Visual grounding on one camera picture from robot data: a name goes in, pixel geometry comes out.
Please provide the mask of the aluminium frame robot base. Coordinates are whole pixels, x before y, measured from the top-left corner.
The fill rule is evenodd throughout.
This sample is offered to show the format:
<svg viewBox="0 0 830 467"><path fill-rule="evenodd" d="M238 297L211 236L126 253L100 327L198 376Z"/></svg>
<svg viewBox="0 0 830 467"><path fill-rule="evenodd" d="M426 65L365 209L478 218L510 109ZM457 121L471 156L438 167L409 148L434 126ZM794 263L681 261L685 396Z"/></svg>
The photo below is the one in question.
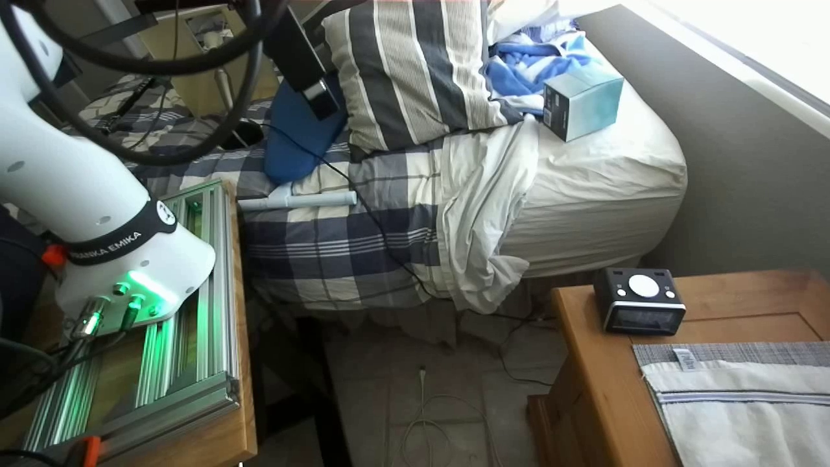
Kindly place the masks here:
<svg viewBox="0 0 830 467"><path fill-rule="evenodd" d="M89 433L115 459L238 405L238 337L233 304L233 198L222 180L204 180L160 201L177 231L115 267L69 267L67 337L78 344L40 396L23 445L64 453ZM141 337L138 379L120 414L95 416L106 400L104 355Z"/></svg>

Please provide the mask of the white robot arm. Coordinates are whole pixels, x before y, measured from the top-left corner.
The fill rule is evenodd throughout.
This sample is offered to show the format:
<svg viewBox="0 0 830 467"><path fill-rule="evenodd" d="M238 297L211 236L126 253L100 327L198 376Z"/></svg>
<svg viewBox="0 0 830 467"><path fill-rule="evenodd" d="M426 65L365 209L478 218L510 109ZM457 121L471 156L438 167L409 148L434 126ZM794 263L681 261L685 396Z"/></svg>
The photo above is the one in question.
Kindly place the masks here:
<svg viewBox="0 0 830 467"><path fill-rule="evenodd" d="M30 109L46 95L62 45L30 12L2 0L0 197L58 236L67 261L58 305L85 322L104 300L98 331L172 318L208 279L216 249L190 232L100 141L67 134Z"/></svg>

